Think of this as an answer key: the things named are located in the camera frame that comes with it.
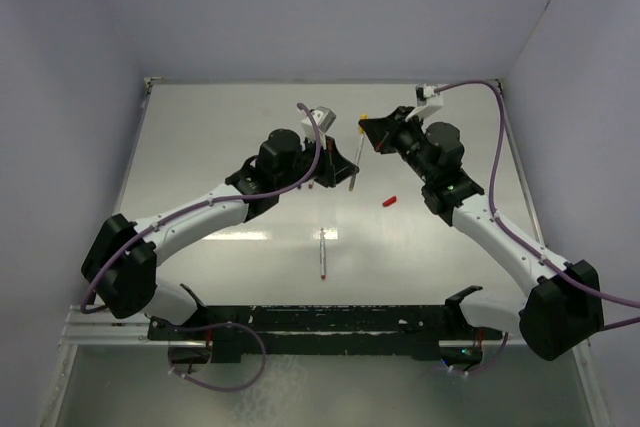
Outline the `red marker pen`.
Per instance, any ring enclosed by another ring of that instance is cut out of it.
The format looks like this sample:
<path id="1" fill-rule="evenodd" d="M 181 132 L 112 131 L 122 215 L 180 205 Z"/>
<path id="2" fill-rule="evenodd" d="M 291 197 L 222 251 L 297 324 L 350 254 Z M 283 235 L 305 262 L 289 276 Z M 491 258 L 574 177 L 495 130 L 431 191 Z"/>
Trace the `red marker pen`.
<path id="1" fill-rule="evenodd" d="M 326 280 L 327 277 L 327 253 L 326 253 L 326 235 L 325 229 L 321 228 L 319 232 L 320 244 L 320 278 Z"/>

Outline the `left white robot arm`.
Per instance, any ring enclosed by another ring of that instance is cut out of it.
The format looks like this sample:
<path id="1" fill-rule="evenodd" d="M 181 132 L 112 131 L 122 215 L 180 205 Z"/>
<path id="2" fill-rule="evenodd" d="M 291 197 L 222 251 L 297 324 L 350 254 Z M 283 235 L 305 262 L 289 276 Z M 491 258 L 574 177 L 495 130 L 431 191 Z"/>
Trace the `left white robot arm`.
<path id="1" fill-rule="evenodd" d="M 182 338 L 194 339 L 205 329 L 204 306 L 188 286 L 158 278 L 158 267 L 210 234 L 264 214 L 285 192 L 308 181 L 333 188 L 358 171 L 333 138 L 315 142 L 277 129 L 238 171 L 192 203 L 136 221 L 108 218 L 81 273 L 113 317 L 162 319 Z"/>

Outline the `red pen cap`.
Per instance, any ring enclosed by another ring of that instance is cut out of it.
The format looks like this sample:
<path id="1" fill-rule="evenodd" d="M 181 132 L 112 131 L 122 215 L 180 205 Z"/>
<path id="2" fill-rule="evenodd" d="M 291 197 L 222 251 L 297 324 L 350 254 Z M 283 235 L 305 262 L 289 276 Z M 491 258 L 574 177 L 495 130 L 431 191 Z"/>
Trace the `red pen cap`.
<path id="1" fill-rule="evenodd" d="M 390 197 L 390 198 L 386 199 L 386 200 L 382 203 L 382 206 L 383 206 L 383 207 L 391 206 L 391 205 L 393 205 L 396 201 L 397 201 L 397 197 L 396 197 L 396 196 L 392 196 L 392 197 Z"/>

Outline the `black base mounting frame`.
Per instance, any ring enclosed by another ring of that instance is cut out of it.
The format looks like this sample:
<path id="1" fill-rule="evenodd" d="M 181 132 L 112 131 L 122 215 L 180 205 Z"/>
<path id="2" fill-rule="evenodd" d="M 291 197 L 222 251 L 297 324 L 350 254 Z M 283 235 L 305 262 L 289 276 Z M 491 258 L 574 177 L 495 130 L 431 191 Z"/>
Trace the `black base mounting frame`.
<path id="1" fill-rule="evenodd" d="M 402 356 L 437 361 L 441 345 L 472 347 L 503 333 L 474 328 L 445 305 L 207 306 L 181 327 L 154 317 L 148 338 L 205 341 L 210 360 L 236 363 L 244 355 Z"/>

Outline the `aluminium rail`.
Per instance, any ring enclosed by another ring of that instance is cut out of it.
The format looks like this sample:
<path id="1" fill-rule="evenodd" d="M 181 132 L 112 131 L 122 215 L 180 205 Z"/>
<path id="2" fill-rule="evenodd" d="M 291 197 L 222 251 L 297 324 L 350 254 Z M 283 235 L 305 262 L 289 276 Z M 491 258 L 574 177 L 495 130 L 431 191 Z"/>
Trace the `aluminium rail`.
<path id="1" fill-rule="evenodd" d="M 83 314 L 77 306 L 70 308 L 62 330 L 60 345 L 138 346 L 149 342 L 149 320 L 140 314 L 116 319 L 108 311 Z"/>
<path id="2" fill-rule="evenodd" d="M 509 148 L 511 151 L 511 156 L 515 165 L 515 170 L 517 173 L 517 177 L 520 183 L 520 187 L 523 193 L 523 197 L 524 197 L 524 202 L 525 202 L 525 206 L 528 212 L 528 217 L 529 217 L 529 221 L 528 223 L 530 224 L 530 227 L 532 229 L 532 234 L 530 234 L 531 237 L 533 237 L 535 239 L 535 244 L 538 245 L 539 247 L 544 247 L 544 249 L 540 250 L 540 252 L 546 252 L 548 253 L 548 249 L 545 245 L 545 239 L 544 239 L 544 235 L 542 233 L 541 230 L 541 225 L 537 216 L 537 212 L 536 212 L 536 208 L 533 202 L 533 198 L 532 198 L 532 194 L 531 194 L 531 190 L 529 188 L 528 182 L 527 182 L 527 178 L 525 175 L 525 170 L 524 170 L 524 166 L 521 160 L 521 156 L 519 154 L 518 151 L 518 147 L 517 147 L 517 143 L 516 143 L 516 138 L 511 126 L 511 123 L 509 121 L 507 112 L 506 112 L 506 100 L 504 97 L 504 87 L 503 84 L 501 82 L 500 79 L 490 79 L 491 83 L 496 87 L 496 89 L 499 92 L 500 95 L 500 99 L 502 101 L 502 103 L 504 104 L 504 131 L 505 131 L 505 137 L 508 141 L 509 144 Z M 546 277 L 547 278 L 553 278 L 554 276 L 557 275 L 557 273 L 551 269 L 548 265 L 546 265 L 544 262 L 540 263 L 540 267 L 544 267 L 545 269 L 545 273 L 546 273 Z"/>

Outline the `aluminium rail right side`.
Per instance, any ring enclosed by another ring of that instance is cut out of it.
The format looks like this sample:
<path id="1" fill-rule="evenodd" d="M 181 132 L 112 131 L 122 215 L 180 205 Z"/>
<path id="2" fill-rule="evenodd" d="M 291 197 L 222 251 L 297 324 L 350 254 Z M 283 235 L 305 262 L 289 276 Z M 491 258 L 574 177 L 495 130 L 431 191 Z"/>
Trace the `aluminium rail right side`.
<path id="1" fill-rule="evenodd" d="M 533 202 L 533 198 L 532 198 L 532 194 L 531 194 L 531 190 L 529 188 L 528 182 L 527 182 L 527 178 L 525 175 L 525 170 L 524 170 L 524 166 L 521 160 L 521 156 L 519 154 L 518 151 L 518 147 L 517 147 L 517 143 L 516 143 L 516 138 L 511 126 L 511 123 L 509 121 L 507 112 L 506 112 L 506 100 L 504 97 L 504 87 L 503 84 L 501 82 L 500 79 L 490 79 L 491 83 L 496 87 L 496 89 L 499 92 L 500 95 L 500 99 L 502 101 L 502 103 L 504 104 L 504 131 L 505 131 L 505 137 L 508 141 L 509 144 L 509 148 L 511 151 L 511 156 L 515 165 L 515 170 L 517 173 L 517 177 L 520 183 L 520 187 L 523 193 L 523 197 L 524 197 L 524 202 L 525 202 L 525 206 L 528 212 L 528 217 L 529 217 L 529 221 L 528 223 L 530 224 L 530 227 L 532 229 L 532 234 L 530 234 L 531 237 L 533 237 L 535 239 L 535 244 L 538 245 L 539 247 L 544 247 L 544 249 L 540 250 L 540 252 L 546 252 L 548 253 L 548 249 L 545 245 L 545 239 L 544 239 L 544 235 L 542 233 L 541 230 L 541 225 L 537 216 L 537 212 L 536 212 L 536 208 Z M 545 269 L 545 273 L 546 273 L 546 277 L 547 278 L 553 278 L 554 276 L 557 275 L 557 273 L 551 269 L 548 265 L 546 265 L 544 262 L 540 263 L 540 267 L 544 267 Z"/>

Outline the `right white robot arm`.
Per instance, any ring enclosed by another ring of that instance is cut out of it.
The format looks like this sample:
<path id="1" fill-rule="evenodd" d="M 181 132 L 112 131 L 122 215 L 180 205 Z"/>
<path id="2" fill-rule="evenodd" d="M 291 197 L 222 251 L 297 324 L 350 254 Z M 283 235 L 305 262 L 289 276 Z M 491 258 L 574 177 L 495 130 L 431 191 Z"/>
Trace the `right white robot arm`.
<path id="1" fill-rule="evenodd" d="M 571 263 L 522 232 L 492 208 L 489 197 L 462 167 L 460 131 L 445 122 L 422 125 L 411 107 L 358 122 L 375 152 L 397 154 L 423 181 L 428 209 L 487 252 L 520 288 L 501 297 L 481 288 L 463 294 L 445 313 L 446 330 L 467 338 L 491 328 L 524 339 L 551 361 L 604 326 L 596 269 Z"/>

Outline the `aluminium rail front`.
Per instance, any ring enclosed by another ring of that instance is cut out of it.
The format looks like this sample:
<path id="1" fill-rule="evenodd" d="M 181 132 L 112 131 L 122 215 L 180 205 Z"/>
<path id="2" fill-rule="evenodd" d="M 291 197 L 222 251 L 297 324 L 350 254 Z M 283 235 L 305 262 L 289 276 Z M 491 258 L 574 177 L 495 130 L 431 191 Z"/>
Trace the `aluminium rail front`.
<path id="1" fill-rule="evenodd" d="M 138 346 L 149 342 L 149 320 L 140 314 L 116 319 L 108 311 L 83 314 L 77 306 L 70 308 L 62 330 L 60 345 Z"/>

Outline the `yellow marker pen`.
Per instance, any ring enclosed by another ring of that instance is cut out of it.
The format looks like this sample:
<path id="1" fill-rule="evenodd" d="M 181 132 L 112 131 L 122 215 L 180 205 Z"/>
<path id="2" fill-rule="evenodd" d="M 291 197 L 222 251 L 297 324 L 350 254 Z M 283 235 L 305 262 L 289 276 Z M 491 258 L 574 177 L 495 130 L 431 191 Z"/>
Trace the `yellow marker pen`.
<path id="1" fill-rule="evenodd" d="M 361 160 L 361 155 L 362 155 L 362 150 L 363 150 L 363 146 L 364 146 L 364 140 L 365 140 L 365 134 L 364 133 L 360 133 L 359 135 L 359 143 L 356 149 L 356 153 L 354 155 L 354 165 L 358 168 L 358 170 L 351 176 L 349 184 L 348 184 L 348 191 L 349 192 L 353 192 L 354 188 L 355 188 L 355 184 L 356 184 L 356 180 L 357 180 L 357 175 L 359 172 L 359 164 L 360 164 L 360 160 Z"/>

